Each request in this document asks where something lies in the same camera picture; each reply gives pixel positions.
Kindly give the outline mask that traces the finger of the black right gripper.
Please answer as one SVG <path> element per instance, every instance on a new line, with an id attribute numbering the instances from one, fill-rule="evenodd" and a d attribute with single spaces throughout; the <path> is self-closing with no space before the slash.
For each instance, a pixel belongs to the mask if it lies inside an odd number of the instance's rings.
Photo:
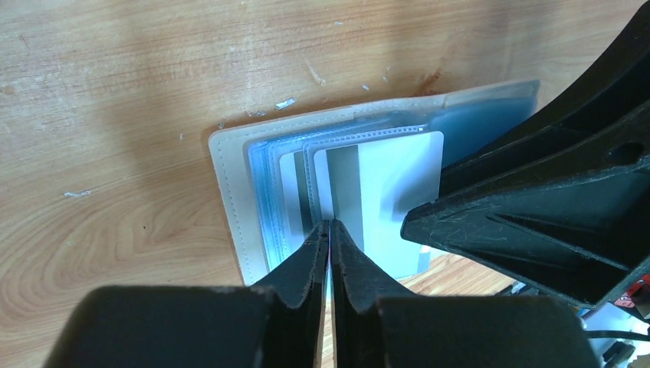
<path id="1" fill-rule="evenodd" d="M 406 240 L 581 306 L 649 271 L 649 6 L 519 126 L 442 171 Z"/>

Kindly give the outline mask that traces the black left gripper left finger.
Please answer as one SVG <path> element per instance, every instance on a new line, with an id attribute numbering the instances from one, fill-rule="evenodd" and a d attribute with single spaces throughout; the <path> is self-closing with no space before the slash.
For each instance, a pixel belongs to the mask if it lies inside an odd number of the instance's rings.
<path id="1" fill-rule="evenodd" d="M 48 367 L 314 367 L 330 223 L 261 280 L 233 286 L 105 286 L 74 309 Z"/>

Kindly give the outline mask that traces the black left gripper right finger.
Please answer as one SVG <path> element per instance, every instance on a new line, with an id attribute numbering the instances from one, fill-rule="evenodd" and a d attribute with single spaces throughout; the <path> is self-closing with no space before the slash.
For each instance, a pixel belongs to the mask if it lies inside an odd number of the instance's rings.
<path id="1" fill-rule="evenodd" d="M 330 223 L 338 367 L 596 367 L 568 306 L 550 298 L 427 297 L 363 254 Z"/>

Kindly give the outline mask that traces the grey translucent card holder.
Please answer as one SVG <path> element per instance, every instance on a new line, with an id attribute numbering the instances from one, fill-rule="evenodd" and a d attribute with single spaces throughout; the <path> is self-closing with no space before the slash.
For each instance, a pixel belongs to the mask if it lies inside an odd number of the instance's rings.
<path id="1" fill-rule="evenodd" d="M 442 170 L 531 117 L 538 80 L 359 103 L 208 139 L 243 282 L 289 258 L 320 221 L 344 223 L 395 279 L 438 255 L 401 238 L 408 210 L 438 198 Z"/>

